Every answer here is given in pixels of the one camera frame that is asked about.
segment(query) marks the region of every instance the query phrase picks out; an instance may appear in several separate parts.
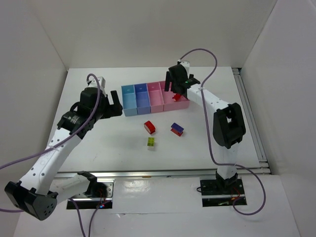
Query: red block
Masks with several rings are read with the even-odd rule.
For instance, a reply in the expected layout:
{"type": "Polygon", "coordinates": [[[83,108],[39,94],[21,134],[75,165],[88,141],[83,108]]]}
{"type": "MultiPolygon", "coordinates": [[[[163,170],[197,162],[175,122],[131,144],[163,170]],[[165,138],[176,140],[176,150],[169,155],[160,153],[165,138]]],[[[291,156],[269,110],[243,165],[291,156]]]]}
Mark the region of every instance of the red block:
{"type": "Polygon", "coordinates": [[[156,132],[155,126],[150,121],[144,123],[144,127],[149,132],[149,134],[153,134],[154,132],[156,132]]]}
{"type": "Polygon", "coordinates": [[[176,131],[174,129],[171,129],[170,131],[175,133],[175,134],[177,134],[179,137],[181,137],[181,135],[183,134],[183,132],[178,132],[178,131],[176,131]]]}
{"type": "Polygon", "coordinates": [[[175,95],[172,97],[172,99],[174,99],[175,101],[178,101],[178,100],[180,100],[181,96],[182,96],[182,95],[180,95],[180,94],[175,94],[175,95]]]}

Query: blue compartment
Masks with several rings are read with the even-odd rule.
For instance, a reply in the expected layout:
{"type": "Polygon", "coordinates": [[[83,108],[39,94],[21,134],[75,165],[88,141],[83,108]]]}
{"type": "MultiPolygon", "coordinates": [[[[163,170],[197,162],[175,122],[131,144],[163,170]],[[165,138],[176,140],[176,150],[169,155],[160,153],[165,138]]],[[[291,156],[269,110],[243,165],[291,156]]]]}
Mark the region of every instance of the blue compartment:
{"type": "Polygon", "coordinates": [[[136,94],[134,85],[122,86],[123,111],[125,116],[137,115],[136,94]]]}
{"type": "Polygon", "coordinates": [[[137,113],[139,115],[150,114],[150,101],[147,83],[136,84],[134,87],[136,93],[137,113]]]}

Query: robotic arm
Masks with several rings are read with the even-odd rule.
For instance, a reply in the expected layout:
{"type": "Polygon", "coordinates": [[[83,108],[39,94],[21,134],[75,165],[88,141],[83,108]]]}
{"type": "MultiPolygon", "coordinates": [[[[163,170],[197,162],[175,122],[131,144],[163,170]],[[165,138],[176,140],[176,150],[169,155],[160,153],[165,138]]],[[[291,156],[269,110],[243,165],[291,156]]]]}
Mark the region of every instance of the robotic arm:
{"type": "MultiPolygon", "coordinates": [[[[177,95],[194,101],[201,107],[202,95],[200,82],[189,74],[190,63],[178,61],[178,64],[170,67],[166,73],[164,91],[171,90],[177,95]]],[[[208,113],[213,115],[210,122],[213,124],[213,137],[221,147],[220,163],[236,163],[239,143],[246,133],[241,107],[238,103],[229,104],[210,91],[203,89],[208,113]]],[[[216,172],[216,180],[220,189],[226,189],[237,180],[237,168],[230,165],[219,166],[216,172]]]]}
{"type": "Polygon", "coordinates": [[[87,196],[97,194],[97,190],[106,193],[106,187],[97,182],[97,178],[85,171],[65,181],[53,184],[52,181],[70,154],[81,142],[86,133],[90,131],[99,119],[107,119],[122,115],[122,106],[116,91],[111,91],[113,104],[110,105],[105,93],[105,80],[98,78],[101,94],[95,114],[90,122],[74,137],[63,145],[55,147],[80,128],[90,116],[97,100],[98,88],[95,79],[88,83],[76,102],[66,112],[57,124],[55,134],[46,149],[50,152],[39,157],[33,167],[20,179],[19,182],[9,182],[5,192],[12,203],[23,211],[33,215],[39,220],[45,220],[51,215],[56,205],[79,193],[87,196]]]}

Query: wall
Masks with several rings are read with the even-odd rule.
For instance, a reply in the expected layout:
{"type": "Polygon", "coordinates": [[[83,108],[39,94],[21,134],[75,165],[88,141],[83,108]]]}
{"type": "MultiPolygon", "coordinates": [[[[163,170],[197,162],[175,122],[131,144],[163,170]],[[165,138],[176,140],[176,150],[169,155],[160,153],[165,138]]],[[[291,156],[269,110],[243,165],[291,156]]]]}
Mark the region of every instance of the wall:
{"type": "MultiPolygon", "coordinates": [[[[30,0],[68,68],[165,67],[196,47],[241,67],[276,0],[30,0]]],[[[210,66],[196,53],[193,66],[210,66]]]]}
{"type": "MultiPolygon", "coordinates": [[[[66,69],[25,1],[0,7],[0,165],[45,147],[66,69]]],[[[0,171],[0,203],[12,208],[3,189],[33,161],[0,171]]],[[[1,236],[13,235],[19,214],[0,213],[1,236]]]]}
{"type": "Polygon", "coordinates": [[[278,0],[241,71],[302,237],[315,236],[315,2],[278,0]]]}

